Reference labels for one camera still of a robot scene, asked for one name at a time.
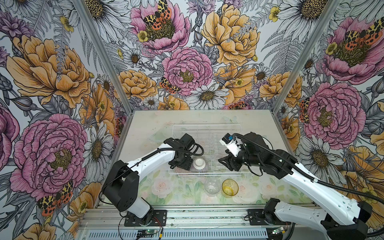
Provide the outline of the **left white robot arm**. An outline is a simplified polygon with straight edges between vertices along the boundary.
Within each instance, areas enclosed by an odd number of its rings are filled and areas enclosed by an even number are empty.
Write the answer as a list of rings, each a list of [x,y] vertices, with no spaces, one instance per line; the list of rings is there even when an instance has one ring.
[[[119,212],[127,211],[144,221],[153,216],[153,207],[139,197],[140,182],[164,164],[171,169],[189,170],[192,157],[200,157],[204,149],[192,136],[184,134],[180,139],[168,138],[154,151],[130,162],[119,160],[113,164],[101,193]]]

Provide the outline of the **clear glass cup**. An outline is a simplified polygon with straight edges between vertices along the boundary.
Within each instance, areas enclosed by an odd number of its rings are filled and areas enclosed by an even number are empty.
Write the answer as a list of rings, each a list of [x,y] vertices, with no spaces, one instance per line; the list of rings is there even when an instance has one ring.
[[[217,179],[207,179],[205,182],[205,191],[208,195],[214,196],[221,190],[221,183]]]

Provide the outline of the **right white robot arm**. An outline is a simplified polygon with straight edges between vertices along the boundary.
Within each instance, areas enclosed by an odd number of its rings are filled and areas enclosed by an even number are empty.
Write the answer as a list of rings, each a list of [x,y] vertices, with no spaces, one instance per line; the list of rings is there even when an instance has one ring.
[[[263,173],[295,187],[317,205],[317,208],[311,209],[271,198],[253,219],[269,224],[299,224],[326,234],[330,240],[364,240],[368,237],[367,221],[372,207],[321,185],[320,179],[290,153],[272,150],[265,138],[253,132],[246,135],[226,134],[220,143],[226,147],[227,156],[219,162],[230,171],[237,172],[242,166],[259,167]]]

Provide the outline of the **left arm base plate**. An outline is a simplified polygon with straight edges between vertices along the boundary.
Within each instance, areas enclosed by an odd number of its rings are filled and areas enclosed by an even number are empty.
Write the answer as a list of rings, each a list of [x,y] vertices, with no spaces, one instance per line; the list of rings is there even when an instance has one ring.
[[[167,222],[167,210],[151,209],[143,218],[129,213],[125,217],[125,227],[165,227]]]

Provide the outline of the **amber glass cup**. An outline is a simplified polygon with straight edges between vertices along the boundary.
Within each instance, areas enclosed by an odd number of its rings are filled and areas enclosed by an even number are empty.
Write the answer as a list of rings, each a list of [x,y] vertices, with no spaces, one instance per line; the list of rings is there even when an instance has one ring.
[[[235,180],[226,179],[222,182],[222,191],[228,197],[233,197],[239,192],[239,185]]]

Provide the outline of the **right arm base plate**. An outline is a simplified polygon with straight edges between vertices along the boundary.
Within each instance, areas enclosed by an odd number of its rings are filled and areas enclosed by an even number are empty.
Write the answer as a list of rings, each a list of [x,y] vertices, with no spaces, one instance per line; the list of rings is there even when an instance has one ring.
[[[248,209],[245,219],[248,219],[251,226],[269,226],[269,223],[263,214],[262,209]]]

